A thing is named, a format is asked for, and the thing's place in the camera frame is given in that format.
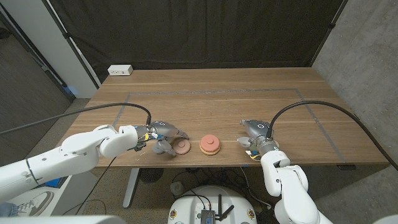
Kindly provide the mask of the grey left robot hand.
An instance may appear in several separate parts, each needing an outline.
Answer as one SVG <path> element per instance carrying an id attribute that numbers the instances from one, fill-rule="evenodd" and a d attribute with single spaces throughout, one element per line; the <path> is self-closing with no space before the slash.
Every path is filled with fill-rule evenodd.
<path id="1" fill-rule="evenodd" d="M 135 151 L 140 151 L 143 147 L 146 147 L 147 141 L 157 140 L 152 146 L 152 150 L 156 154 L 167 152 L 175 156 L 176 152 L 169 141 L 175 138 L 189 139 L 187 133 L 165 121 L 154 121 L 145 126 L 135 126 L 135 129 L 138 135 L 137 146 L 133 147 Z"/>

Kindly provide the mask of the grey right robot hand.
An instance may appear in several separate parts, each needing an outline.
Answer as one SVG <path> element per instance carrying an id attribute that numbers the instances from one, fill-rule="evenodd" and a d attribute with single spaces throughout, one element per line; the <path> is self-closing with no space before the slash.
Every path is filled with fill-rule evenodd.
<path id="1" fill-rule="evenodd" d="M 244 126 L 248 136 L 238 137 L 237 142 L 246 148 L 245 152 L 252 160 L 260 161 L 265 153 L 279 150 L 279 143 L 267 137 L 268 122 L 242 119 L 239 123 Z"/>

